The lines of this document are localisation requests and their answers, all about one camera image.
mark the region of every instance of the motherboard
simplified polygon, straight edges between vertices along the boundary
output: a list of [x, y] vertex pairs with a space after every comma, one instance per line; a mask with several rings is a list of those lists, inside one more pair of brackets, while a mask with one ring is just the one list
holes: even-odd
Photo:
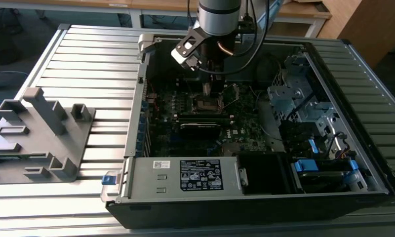
[[198, 81], [178, 78], [158, 87], [150, 81], [151, 156], [219, 157], [268, 150], [256, 109], [264, 91], [227, 83], [222, 94], [211, 97], [203, 96]]

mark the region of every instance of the copper pipe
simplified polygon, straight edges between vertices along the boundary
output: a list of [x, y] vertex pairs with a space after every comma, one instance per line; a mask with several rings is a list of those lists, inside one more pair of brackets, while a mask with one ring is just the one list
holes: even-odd
[[230, 56], [234, 56], [234, 55], [235, 55], [234, 52], [230, 51], [230, 50], [223, 46], [223, 44], [222, 44], [220, 41], [219, 41], [216, 44], [218, 44], [219, 49], [220, 49], [226, 54], [228, 54]]

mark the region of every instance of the wooden table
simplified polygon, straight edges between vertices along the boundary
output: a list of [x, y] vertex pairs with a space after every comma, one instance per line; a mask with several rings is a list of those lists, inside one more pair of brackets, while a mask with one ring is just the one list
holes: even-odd
[[[167, 16], [187, 16], [187, 0], [132, 0], [130, 5], [130, 12], [132, 15], [134, 28], [142, 28], [143, 15], [167, 15]], [[255, 6], [256, 15], [262, 15], [263, 12], [258, 14], [258, 10], [264, 9], [264, 6]], [[196, 15], [198, 11], [198, 0], [191, 0], [191, 13], [192, 16]], [[331, 18], [330, 12], [322, 12], [315, 7], [315, 3], [298, 3], [291, 2], [282, 6], [282, 9], [275, 18], [272, 33], [274, 35], [290, 35], [291, 31], [300, 31], [302, 27], [288, 25], [290, 23], [298, 23], [307, 26], [304, 36], [315, 38], [322, 29], [322, 26], [327, 19]]]
[[[0, 7], [35, 10], [60, 10], [81, 12], [124, 13], [132, 17], [134, 28], [143, 27], [144, 15], [187, 16], [187, 0], [0, 0]], [[264, 6], [255, 6], [256, 11]], [[198, 0], [191, 0], [191, 15], [196, 17]], [[290, 35], [304, 31], [302, 36], [317, 37], [325, 21], [331, 17], [329, 12], [319, 12], [313, 3], [291, 2], [283, 5], [272, 32]], [[307, 29], [290, 25], [304, 24]]]
[[130, 14], [131, 2], [132, 0], [0, 0], [0, 7]]

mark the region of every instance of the barcode label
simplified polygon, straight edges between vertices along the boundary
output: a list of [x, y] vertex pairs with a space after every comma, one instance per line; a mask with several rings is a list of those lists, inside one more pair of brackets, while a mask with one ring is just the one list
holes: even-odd
[[155, 160], [154, 161], [154, 169], [170, 169], [170, 161], [168, 160]]
[[127, 7], [127, 4], [108, 4], [110, 6]]

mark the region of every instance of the slotted aluminum surface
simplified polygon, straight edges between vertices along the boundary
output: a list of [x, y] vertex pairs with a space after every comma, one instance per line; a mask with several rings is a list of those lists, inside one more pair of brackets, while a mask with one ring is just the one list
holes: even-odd
[[[123, 164], [139, 68], [136, 43], [143, 33], [184, 35], [183, 31], [72, 26], [69, 30], [59, 30], [52, 38], [24, 88], [39, 86], [47, 98], [57, 99], [63, 105], [85, 103], [97, 108], [97, 114], [73, 183], [0, 185], [0, 237], [248, 236], [250, 233], [309, 229], [307, 233], [329, 236], [331, 228], [341, 228], [341, 234], [346, 235], [354, 234], [355, 229], [375, 233], [377, 226], [395, 226], [394, 203], [325, 222], [139, 231], [122, 227], [100, 201], [100, 179], [108, 170], [120, 169]], [[315, 45], [395, 171], [395, 100], [351, 47], [338, 40], [274, 39], [310, 41]], [[115, 189], [110, 190], [110, 194], [116, 193]]]

